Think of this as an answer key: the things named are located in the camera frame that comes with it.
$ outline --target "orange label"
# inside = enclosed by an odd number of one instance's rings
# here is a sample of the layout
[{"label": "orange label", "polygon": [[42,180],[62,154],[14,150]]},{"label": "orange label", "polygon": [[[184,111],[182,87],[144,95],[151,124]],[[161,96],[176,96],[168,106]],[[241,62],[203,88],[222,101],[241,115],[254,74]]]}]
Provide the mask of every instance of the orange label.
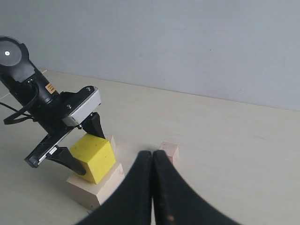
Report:
[{"label": "orange label", "polygon": [[55,92],[55,88],[50,83],[47,84],[46,89],[50,94],[53,94]]}]

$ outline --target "white wall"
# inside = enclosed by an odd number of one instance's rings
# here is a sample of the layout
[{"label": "white wall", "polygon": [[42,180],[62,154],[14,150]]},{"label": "white wall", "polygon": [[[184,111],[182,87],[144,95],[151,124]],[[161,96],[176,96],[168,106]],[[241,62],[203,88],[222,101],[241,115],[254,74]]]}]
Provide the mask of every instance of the white wall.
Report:
[{"label": "white wall", "polygon": [[39,67],[300,110],[298,0],[2,0]]}]

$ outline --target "table surface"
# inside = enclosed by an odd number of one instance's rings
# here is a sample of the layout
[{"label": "table surface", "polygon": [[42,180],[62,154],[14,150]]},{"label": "table surface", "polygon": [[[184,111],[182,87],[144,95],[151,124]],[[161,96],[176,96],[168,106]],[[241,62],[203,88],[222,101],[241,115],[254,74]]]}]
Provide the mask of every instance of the table surface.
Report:
[{"label": "table surface", "polygon": [[[138,151],[176,143],[178,171],[221,212],[244,225],[300,224],[299,112],[52,71],[45,76],[58,91],[100,89],[97,111],[126,173]],[[0,86],[1,102],[20,108],[7,93]],[[1,120],[11,113],[0,107]],[[70,225],[88,215],[68,197],[70,170],[47,160],[38,169],[24,162],[46,134],[37,123],[0,123],[0,129],[0,224]],[[74,130],[61,146],[83,135]]]}]

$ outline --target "wooden block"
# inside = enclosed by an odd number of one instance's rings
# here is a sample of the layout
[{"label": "wooden block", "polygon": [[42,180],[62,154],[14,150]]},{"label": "wooden block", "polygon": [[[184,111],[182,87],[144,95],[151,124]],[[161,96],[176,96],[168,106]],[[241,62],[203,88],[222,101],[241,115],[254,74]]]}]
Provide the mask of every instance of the wooden block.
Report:
[{"label": "wooden block", "polygon": [[80,177],[94,184],[98,184],[116,162],[109,141],[94,135],[84,135],[70,152],[87,171]]},{"label": "wooden block", "polygon": [[115,142],[115,140],[114,140],[113,135],[105,135],[105,138],[106,138],[107,140],[109,140],[109,142],[110,142],[110,144],[111,144],[111,146],[112,146],[112,151],[113,151],[113,153],[115,154],[115,153],[116,153],[117,145],[116,145],[116,142]]},{"label": "wooden block", "polygon": [[72,174],[67,179],[71,198],[87,209],[94,210],[116,190],[124,180],[122,164],[116,162],[98,184],[92,184]]},{"label": "wooden block", "polygon": [[173,165],[179,160],[179,148],[176,144],[171,144],[168,142],[162,142],[159,150],[164,150]]}]

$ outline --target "yellow foam block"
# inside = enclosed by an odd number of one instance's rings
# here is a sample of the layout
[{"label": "yellow foam block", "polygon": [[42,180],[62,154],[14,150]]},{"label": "yellow foam block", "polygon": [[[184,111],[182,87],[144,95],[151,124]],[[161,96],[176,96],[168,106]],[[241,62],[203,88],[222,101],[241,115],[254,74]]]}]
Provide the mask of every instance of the yellow foam block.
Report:
[{"label": "yellow foam block", "polygon": [[116,162],[109,141],[94,135],[84,135],[70,152],[86,170],[80,177],[94,184],[98,184]]}]

